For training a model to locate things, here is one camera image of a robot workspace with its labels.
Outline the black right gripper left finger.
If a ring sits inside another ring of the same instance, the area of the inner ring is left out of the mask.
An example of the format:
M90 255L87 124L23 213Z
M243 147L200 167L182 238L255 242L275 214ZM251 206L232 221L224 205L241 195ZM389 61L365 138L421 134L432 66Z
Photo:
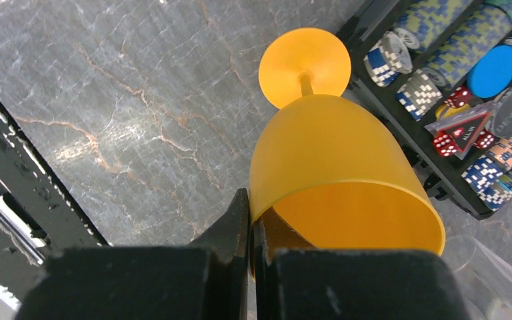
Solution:
M186 245L67 249L50 257L17 319L243 319L248 194Z

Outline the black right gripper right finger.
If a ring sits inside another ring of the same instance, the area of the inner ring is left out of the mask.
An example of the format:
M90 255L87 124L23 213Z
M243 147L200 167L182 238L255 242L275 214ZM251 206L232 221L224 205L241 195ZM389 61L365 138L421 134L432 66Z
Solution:
M454 276L420 250L273 250L286 230L257 222L253 270L260 319L468 319Z

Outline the yellow plastic wine glass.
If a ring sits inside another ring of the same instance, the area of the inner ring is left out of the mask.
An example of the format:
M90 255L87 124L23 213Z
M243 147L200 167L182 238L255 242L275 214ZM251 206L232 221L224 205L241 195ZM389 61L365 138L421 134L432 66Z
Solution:
M441 255L445 228L392 133L343 98L348 50L314 27L265 50L259 86L277 108L253 151L252 222L274 211L320 249L417 249Z

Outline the clear wine glass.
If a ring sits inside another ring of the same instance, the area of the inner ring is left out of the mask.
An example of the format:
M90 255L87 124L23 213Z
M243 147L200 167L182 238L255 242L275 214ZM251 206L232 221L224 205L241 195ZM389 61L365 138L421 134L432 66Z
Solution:
M446 240L442 259L452 271L472 319L512 319L512 266L469 236Z

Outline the black poker chip case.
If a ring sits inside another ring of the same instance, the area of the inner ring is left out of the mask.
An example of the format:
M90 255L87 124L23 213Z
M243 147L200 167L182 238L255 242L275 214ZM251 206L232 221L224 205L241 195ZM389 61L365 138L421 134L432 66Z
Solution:
M512 1L365 1L338 30L370 103L427 174L424 188L478 220L512 199L512 136L489 130L497 103L470 70L512 36Z

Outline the blue round dealer chip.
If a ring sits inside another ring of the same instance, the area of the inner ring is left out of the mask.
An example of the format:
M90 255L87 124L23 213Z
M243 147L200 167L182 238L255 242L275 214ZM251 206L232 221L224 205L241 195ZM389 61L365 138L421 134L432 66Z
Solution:
M470 70L467 88L480 98L496 96L512 80L512 46L500 45L488 52Z

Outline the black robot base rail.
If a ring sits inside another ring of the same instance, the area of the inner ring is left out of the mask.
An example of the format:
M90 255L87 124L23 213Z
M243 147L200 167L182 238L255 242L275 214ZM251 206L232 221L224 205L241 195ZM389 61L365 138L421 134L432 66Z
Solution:
M0 301L18 309L54 253L106 244L0 102Z

